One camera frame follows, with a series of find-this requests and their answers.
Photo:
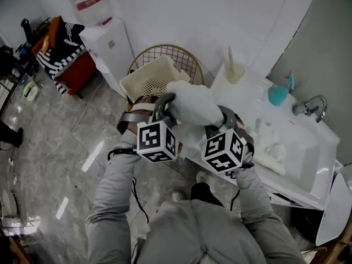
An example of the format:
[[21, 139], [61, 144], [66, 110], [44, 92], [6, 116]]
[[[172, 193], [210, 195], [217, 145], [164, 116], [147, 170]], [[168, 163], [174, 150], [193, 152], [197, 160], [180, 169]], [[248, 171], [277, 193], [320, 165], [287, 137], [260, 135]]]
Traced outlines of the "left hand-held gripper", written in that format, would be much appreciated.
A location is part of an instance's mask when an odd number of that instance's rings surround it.
[[177, 120], [168, 110], [175, 94], [167, 92], [160, 96], [142, 96], [124, 112], [117, 129], [120, 133], [128, 125], [136, 125], [136, 146], [119, 148], [117, 154], [139, 155], [151, 163], [174, 161], [178, 155], [178, 140], [172, 133]]

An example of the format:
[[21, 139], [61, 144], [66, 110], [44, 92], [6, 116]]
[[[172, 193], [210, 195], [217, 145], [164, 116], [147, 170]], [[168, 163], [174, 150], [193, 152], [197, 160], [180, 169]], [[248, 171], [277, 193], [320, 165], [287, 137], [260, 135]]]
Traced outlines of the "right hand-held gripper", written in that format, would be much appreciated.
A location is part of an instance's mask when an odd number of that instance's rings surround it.
[[224, 116], [224, 128], [205, 126], [208, 138], [201, 145], [201, 158], [214, 173], [225, 173], [254, 166], [254, 140], [242, 120], [225, 106], [218, 106]]

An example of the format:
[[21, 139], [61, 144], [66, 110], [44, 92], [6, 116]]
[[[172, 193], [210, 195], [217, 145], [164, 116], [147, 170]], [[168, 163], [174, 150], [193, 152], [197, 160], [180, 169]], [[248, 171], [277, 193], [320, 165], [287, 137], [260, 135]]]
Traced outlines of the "cream plastic laundry basket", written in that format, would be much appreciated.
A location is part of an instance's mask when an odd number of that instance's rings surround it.
[[167, 92], [167, 85], [179, 80], [190, 81], [190, 76], [174, 66], [169, 56], [160, 56], [127, 75], [120, 81], [122, 90], [131, 102], [142, 96], [158, 95]]

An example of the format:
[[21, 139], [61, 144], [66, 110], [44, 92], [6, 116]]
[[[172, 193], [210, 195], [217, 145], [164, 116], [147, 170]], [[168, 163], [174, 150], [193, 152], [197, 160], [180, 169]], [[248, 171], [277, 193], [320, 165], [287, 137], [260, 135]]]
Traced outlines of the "person's left forearm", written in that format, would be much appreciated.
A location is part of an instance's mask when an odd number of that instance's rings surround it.
[[134, 166], [139, 160], [138, 155], [121, 153], [113, 155], [107, 162], [85, 223], [88, 264], [130, 263], [127, 213], [130, 209]]

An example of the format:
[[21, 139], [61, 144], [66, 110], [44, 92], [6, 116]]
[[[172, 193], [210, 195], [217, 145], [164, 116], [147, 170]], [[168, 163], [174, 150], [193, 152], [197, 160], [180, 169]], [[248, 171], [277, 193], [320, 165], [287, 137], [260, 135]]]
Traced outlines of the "person's right forearm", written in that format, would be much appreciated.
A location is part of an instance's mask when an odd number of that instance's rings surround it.
[[305, 264], [283, 221], [273, 212], [268, 192], [255, 168], [235, 170], [241, 220], [251, 237], [244, 245], [250, 264]]

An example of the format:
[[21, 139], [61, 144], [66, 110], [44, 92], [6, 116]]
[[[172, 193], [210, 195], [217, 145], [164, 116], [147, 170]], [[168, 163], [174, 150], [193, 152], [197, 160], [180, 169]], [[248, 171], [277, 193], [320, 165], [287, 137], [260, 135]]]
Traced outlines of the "cardboard box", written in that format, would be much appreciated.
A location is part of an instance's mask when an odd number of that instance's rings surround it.
[[352, 249], [352, 223], [346, 227], [342, 236], [334, 241], [332, 252], [324, 264], [345, 264]]

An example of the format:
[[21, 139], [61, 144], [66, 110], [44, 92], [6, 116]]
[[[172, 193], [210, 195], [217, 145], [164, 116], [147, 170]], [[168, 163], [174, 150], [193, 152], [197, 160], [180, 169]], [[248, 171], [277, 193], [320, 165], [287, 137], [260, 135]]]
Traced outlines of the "pale green cup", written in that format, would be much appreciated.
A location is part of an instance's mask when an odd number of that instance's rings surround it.
[[237, 63], [225, 66], [225, 78], [230, 84], [236, 84], [245, 74], [245, 68]]

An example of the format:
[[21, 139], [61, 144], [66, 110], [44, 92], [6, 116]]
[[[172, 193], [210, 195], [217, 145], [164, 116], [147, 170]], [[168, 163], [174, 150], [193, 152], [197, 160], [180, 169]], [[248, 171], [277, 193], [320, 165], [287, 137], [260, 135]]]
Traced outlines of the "teal spray bottle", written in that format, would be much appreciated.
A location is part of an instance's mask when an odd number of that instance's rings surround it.
[[280, 106], [288, 94], [295, 89], [295, 78], [292, 71], [290, 71], [284, 78], [286, 79], [284, 85], [273, 85], [268, 89], [268, 100], [274, 106]]

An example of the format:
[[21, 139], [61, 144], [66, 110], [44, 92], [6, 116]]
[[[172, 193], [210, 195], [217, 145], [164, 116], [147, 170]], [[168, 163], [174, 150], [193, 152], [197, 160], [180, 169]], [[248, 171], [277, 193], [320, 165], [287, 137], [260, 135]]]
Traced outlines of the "person's black trouser leg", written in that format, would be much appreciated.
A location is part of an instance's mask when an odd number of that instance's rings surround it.
[[196, 183], [191, 188], [190, 200], [200, 200], [209, 204], [224, 207], [223, 204], [217, 199], [210, 191], [210, 186], [207, 183]]

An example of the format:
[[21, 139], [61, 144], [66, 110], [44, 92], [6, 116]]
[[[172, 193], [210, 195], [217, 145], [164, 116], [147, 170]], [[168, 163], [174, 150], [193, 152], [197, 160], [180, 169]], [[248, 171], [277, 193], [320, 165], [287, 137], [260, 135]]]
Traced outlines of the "white water dispenser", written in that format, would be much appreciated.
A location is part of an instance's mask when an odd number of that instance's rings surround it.
[[107, 84], [124, 97], [120, 81], [134, 56], [123, 21], [114, 18], [103, 26], [86, 27], [79, 35]]

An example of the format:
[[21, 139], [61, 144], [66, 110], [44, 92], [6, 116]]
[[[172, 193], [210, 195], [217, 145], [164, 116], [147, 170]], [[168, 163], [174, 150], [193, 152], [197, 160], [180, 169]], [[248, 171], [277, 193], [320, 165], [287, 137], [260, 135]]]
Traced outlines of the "chrome faucet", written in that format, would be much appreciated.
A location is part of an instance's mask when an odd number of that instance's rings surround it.
[[304, 114], [307, 117], [316, 114], [316, 123], [322, 121], [327, 111], [327, 100], [323, 95], [316, 95], [309, 100], [302, 101], [292, 108], [292, 113], [295, 116]]

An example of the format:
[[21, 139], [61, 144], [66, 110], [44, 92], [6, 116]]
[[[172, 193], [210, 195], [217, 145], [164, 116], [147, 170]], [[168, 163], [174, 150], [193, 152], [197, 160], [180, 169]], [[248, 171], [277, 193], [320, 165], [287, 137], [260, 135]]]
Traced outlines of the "white washbasin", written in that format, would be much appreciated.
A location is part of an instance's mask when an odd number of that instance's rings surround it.
[[232, 109], [252, 130], [256, 122], [268, 123], [285, 149], [284, 175], [261, 165], [256, 171], [266, 188], [279, 193], [302, 207], [324, 210], [333, 180], [339, 137], [316, 116], [294, 115], [297, 100], [288, 95], [276, 107], [268, 100], [272, 82], [246, 68], [244, 76], [235, 84], [227, 82], [225, 64], [211, 85], [218, 104]]

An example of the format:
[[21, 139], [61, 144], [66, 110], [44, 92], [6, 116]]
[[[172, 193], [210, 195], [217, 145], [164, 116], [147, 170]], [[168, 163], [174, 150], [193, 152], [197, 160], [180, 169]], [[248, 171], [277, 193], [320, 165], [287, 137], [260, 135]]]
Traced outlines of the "black white striped blanket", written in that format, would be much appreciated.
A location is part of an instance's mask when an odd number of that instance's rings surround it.
[[38, 64], [62, 95], [68, 93], [69, 86], [57, 79], [86, 51], [80, 38], [83, 29], [84, 25], [66, 23], [62, 18], [56, 17], [49, 26], [42, 47], [36, 53]]

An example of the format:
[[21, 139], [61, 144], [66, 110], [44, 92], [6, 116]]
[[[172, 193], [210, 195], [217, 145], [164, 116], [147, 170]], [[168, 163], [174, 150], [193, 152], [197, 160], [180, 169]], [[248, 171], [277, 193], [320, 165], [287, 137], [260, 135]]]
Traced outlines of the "person's grey hoodie torso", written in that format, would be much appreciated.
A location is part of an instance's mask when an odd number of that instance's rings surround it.
[[160, 205], [136, 264], [266, 264], [239, 217], [199, 200]]

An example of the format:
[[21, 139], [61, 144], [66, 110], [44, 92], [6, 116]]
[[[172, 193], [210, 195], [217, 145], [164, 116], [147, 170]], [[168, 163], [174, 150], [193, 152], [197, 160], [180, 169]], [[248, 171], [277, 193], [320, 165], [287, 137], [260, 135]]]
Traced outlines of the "white rounded side table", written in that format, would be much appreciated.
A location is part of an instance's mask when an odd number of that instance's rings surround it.
[[298, 233], [316, 246], [339, 237], [352, 210], [352, 192], [342, 174], [333, 179], [326, 208], [323, 211], [294, 207], [291, 224]]

